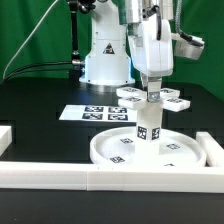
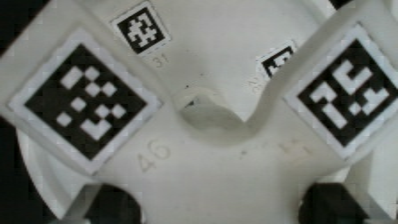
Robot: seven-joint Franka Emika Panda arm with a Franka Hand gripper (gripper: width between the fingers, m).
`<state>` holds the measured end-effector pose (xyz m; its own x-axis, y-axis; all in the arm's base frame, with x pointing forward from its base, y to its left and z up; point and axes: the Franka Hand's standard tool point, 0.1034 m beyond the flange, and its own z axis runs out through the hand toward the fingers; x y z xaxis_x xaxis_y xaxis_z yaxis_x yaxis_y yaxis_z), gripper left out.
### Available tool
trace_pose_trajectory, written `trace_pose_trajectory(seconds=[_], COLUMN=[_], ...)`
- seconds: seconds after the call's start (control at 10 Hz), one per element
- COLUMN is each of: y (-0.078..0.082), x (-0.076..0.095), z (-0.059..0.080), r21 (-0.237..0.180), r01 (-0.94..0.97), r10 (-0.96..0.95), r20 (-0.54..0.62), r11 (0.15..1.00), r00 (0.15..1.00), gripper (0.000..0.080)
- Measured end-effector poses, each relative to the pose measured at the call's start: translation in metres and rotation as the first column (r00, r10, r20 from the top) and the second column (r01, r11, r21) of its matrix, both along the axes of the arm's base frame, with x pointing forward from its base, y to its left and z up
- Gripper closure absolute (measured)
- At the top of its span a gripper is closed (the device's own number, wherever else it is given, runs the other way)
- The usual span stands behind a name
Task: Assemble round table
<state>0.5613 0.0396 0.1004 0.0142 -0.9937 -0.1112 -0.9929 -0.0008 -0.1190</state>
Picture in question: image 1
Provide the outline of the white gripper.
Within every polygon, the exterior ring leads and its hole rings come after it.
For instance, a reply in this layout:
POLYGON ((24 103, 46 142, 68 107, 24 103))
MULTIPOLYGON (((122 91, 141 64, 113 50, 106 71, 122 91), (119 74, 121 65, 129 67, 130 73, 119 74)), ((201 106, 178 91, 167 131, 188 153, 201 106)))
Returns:
POLYGON ((173 49, 170 24, 162 20, 161 39, 157 39, 158 22, 149 17, 136 26, 136 35, 129 36, 132 63, 140 73, 142 89, 147 91, 150 103, 160 101, 162 76, 173 72, 173 49))

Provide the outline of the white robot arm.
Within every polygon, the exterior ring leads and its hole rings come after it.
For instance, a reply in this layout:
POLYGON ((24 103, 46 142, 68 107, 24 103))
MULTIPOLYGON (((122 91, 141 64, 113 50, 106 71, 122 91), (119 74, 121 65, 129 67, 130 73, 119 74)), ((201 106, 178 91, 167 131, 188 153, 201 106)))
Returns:
POLYGON ((168 9, 172 0, 96 0, 83 82, 124 86, 141 74, 147 100, 160 100, 161 78, 173 72, 168 9))

